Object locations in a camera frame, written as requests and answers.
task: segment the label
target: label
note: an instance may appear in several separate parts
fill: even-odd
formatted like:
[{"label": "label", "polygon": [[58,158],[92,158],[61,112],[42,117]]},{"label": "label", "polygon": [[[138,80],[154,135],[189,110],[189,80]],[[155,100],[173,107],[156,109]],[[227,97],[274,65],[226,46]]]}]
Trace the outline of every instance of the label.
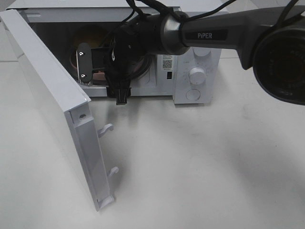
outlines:
[{"label": "label", "polygon": [[173,56],[163,55],[163,70],[167,70],[167,71],[173,70]]},{"label": "label", "polygon": [[187,40],[225,41],[227,37],[228,30],[197,31],[185,33],[185,38]]}]

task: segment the open microwave door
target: open microwave door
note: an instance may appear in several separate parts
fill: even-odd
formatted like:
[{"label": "open microwave door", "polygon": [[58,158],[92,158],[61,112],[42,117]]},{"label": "open microwave door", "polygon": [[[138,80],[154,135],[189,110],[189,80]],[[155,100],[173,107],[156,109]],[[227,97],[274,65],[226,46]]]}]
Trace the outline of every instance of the open microwave door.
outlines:
[{"label": "open microwave door", "polygon": [[[95,208],[113,202],[90,98],[16,10],[0,12],[14,53],[45,120],[78,178],[88,183]],[[104,133],[111,125],[100,131]]]}]

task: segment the table surface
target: table surface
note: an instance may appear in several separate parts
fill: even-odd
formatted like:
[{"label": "table surface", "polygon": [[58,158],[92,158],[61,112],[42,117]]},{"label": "table surface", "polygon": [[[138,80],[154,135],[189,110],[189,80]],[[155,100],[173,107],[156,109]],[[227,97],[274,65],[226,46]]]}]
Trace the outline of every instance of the table surface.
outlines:
[{"label": "table surface", "polygon": [[305,227],[305,109],[267,95],[234,52],[222,54],[210,104],[92,100],[97,128],[115,127],[100,140],[106,166],[120,168],[115,203],[96,212],[1,29],[1,228]]}]

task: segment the white microwave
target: white microwave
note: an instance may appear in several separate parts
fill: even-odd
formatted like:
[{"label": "white microwave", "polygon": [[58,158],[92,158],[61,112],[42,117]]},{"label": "white microwave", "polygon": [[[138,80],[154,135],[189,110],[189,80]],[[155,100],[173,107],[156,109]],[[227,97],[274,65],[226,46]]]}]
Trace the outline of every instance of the white microwave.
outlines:
[{"label": "white microwave", "polygon": [[[196,6],[184,0],[163,3],[190,16],[221,5],[219,0]],[[89,108],[90,97],[107,97],[107,83],[101,73],[93,85],[79,84],[73,55],[76,43],[99,38],[130,12],[125,0],[17,0],[0,12],[37,105],[73,166],[82,172],[97,210],[113,202],[108,179],[118,169],[106,171],[98,140],[113,126],[97,130]],[[220,54],[219,49],[190,48],[181,56],[152,56],[147,69],[132,81],[131,96],[167,95],[175,104],[209,103]]]}]

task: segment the robotic arm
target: robotic arm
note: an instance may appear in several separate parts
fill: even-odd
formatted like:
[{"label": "robotic arm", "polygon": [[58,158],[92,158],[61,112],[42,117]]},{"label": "robotic arm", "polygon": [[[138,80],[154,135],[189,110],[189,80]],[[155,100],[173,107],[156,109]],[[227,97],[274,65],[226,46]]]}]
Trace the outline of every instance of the robotic arm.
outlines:
[{"label": "robotic arm", "polygon": [[[80,82],[90,82],[92,71],[103,69],[109,94],[126,104],[130,81],[140,73],[137,64],[150,63],[148,54],[182,55],[190,47],[237,50],[244,69],[254,74],[271,96],[305,105],[305,6],[292,8],[279,24],[285,8],[267,8],[187,20],[183,12],[139,15],[114,33],[109,48],[78,48]],[[81,53],[90,53],[80,61]]]}]

